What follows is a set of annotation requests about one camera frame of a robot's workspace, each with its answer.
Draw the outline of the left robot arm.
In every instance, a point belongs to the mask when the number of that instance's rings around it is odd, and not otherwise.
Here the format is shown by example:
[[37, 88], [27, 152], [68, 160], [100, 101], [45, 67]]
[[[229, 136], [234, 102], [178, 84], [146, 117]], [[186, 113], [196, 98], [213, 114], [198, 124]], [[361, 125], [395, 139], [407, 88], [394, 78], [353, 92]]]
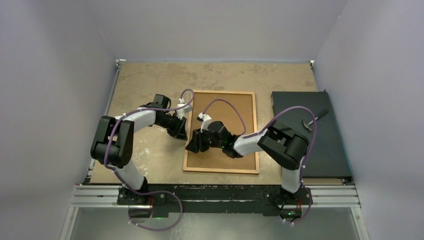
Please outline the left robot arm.
[[177, 107], [171, 100], [156, 94], [153, 101], [120, 116], [102, 116], [99, 120], [90, 156], [111, 170], [127, 189], [129, 197], [138, 205], [146, 203], [149, 195], [148, 180], [132, 162], [134, 134], [145, 127], [157, 125], [174, 139], [187, 140], [185, 113], [192, 109], [191, 101], [179, 98]]

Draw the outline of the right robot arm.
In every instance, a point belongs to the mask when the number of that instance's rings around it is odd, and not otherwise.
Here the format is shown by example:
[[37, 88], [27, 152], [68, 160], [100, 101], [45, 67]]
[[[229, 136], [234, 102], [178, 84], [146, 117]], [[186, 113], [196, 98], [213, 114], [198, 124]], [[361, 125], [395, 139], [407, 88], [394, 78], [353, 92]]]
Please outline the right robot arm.
[[265, 152], [283, 172], [280, 196], [288, 204], [300, 198], [302, 187], [302, 163], [310, 148], [308, 138], [293, 128], [275, 121], [262, 133], [251, 135], [232, 134], [221, 121], [213, 121], [206, 129], [192, 131], [191, 140], [185, 149], [192, 153], [203, 153], [218, 148], [229, 158]]

